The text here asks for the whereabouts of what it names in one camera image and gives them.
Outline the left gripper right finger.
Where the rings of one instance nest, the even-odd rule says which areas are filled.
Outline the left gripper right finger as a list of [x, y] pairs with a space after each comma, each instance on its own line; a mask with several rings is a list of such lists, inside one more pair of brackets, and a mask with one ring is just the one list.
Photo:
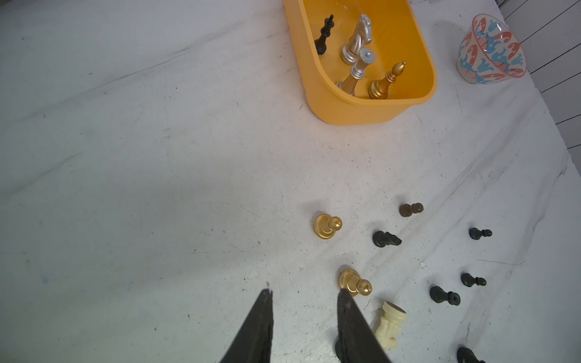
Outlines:
[[351, 294], [342, 289], [337, 297], [337, 329], [342, 345], [341, 362], [391, 362]]

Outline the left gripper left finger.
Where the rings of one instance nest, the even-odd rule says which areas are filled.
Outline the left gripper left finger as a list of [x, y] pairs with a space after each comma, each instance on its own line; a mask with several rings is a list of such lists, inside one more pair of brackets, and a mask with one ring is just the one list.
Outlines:
[[221, 362], [271, 362], [272, 291], [263, 289]]

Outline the gold pawn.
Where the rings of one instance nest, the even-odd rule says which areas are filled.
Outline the gold pawn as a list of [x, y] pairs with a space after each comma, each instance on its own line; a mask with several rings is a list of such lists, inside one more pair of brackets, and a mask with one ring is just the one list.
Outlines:
[[336, 232], [341, 230], [342, 227], [343, 222], [341, 218], [328, 214], [317, 216], [313, 224], [316, 235], [324, 240], [333, 238]]
[[347, 290], [351, 296], [368, 296], [372, 292], [372, 284], [362, 279], [360, 274], [354, 269], [346, 269], [338, 277], [338, 286], [342, 290]]

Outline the gold bishop chess piece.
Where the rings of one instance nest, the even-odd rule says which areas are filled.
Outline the gold bishop chess piece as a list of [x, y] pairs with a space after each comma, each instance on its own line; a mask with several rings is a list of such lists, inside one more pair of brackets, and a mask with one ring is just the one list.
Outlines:
[[407, 62], [402, 61], [395, 64], [392, 69], [380, 80], [374, 80], [369, 86], [368, 94], [371, 99], [384, 100], [389, 96], [390, 86], [394, 84], [405, 70]]

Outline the silver gold queen chess piece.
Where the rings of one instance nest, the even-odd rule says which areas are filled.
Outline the silver gold queen chess piece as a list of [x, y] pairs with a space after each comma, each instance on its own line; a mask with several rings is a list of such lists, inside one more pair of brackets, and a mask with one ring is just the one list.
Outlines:
[[374, 52], [368, 48], [363, 48], [359, 53], [359, 60], [350, 68], [350, 74], [344, 81], [337, 83], [336, 86], [348, 95], [354, 96], [358, 81], [363, 79], [366, 68], [374, 62]]

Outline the silver knight chess piece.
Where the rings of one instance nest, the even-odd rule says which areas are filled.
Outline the silver knight chess piece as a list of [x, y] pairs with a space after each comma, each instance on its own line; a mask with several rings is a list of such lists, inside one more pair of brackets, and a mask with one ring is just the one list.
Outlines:
[[360, 51], [372, 41], [372, 22], [368, 15], [361, 15], [349, 41], [341, 49], [341, 59], [347, 65], [354, 65]]

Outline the brown pawn chess piece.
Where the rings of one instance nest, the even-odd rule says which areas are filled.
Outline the brown pawn chess piece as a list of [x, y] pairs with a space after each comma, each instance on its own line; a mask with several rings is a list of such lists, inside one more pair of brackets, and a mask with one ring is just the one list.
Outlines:
[[401, 204], [399, 206], [399, 214], [404, 218], [409, 218], [410, 216], [424, 211], [424, 206], [421, 203], [414, 204]]

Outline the yellow plastic storage box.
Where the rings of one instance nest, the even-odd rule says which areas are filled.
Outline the yellow plastic storage box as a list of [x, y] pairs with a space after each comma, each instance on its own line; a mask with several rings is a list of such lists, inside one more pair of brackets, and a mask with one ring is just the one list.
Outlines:
[[407, 1], [285, 1], [312, 112], [337, 126], [387, 122], [429, 101], [437, 71]]

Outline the red blue patterned bowl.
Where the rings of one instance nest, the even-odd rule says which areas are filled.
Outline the red blue patterned bowl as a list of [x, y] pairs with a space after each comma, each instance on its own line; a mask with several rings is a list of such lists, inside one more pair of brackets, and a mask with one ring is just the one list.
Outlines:
[[520, 79], [527, 73], [527, 62], [508, 26], [491, 15], [480, 14], [461, 41], [456, 68], [466, 82], [484, 85]]

